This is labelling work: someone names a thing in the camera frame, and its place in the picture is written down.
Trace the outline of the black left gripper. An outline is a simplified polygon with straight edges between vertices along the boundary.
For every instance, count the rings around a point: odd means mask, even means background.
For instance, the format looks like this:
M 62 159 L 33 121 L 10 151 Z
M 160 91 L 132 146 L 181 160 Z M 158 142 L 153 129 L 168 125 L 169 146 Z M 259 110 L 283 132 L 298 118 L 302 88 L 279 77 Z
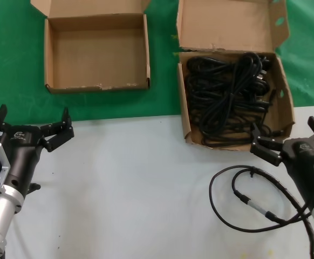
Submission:
M 7 106 L 0 106 L 0 130 L 9 138 L 10 169 L 4 184 L 10 186 L 25 197 L 40 159 L 43 147 L 52 152 L 74 137 L 69 109 L 64 108 L 60 122 L 41 126 L 5 125 Z

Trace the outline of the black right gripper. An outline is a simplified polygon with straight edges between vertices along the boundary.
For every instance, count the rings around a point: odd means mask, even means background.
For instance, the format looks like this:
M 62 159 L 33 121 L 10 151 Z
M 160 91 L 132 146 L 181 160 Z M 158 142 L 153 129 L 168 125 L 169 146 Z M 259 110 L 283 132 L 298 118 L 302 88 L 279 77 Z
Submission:
M 314 209 L 314 117 L 308 118 L 308 125 L 313 131 L 310 138 L 282 140 L 263 137 L 255 123 L 251 124 L 250 152 L 264 161 L 279 165 L 282 160 L 288 175 L 292 178 L 301 197 Z

